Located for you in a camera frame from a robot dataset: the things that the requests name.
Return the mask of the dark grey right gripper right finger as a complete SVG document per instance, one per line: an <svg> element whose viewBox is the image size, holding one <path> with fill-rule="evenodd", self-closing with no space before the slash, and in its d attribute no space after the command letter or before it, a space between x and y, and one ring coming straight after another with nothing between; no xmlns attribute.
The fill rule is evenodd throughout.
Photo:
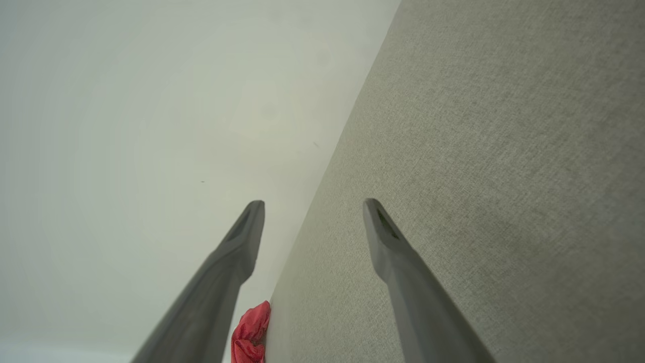
<svg viewBox="0 0 645 363"><path fill-rule="evenodd" d="M494 358L383 205L362 215L369 255L387 285L407 362L493 362Z"/></svg>

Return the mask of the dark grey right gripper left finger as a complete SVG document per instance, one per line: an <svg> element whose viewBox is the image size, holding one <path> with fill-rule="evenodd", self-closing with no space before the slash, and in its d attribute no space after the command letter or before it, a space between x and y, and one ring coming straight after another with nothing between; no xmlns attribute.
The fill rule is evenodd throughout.
<svg viewBox="0 0 645 363"><path fill-rule="evenodd" d="M134 362L220 362L240 287L260 250L265 203L250 202L146 342Z"/></svg>

